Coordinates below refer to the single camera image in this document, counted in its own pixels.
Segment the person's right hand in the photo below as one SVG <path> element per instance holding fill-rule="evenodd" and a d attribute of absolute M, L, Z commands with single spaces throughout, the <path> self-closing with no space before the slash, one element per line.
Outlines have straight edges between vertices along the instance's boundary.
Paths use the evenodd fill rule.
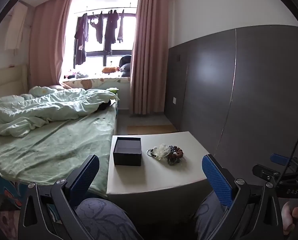
<path fill-rule="evenodd" d="M 284 235 L 288 235 L 295 228 L 293 220 L 298 219 L 298 207 L 291 209 L 290 201 L 286 202 L 281 210 L 281 217 L 283 221 L 283 233 Z"/>

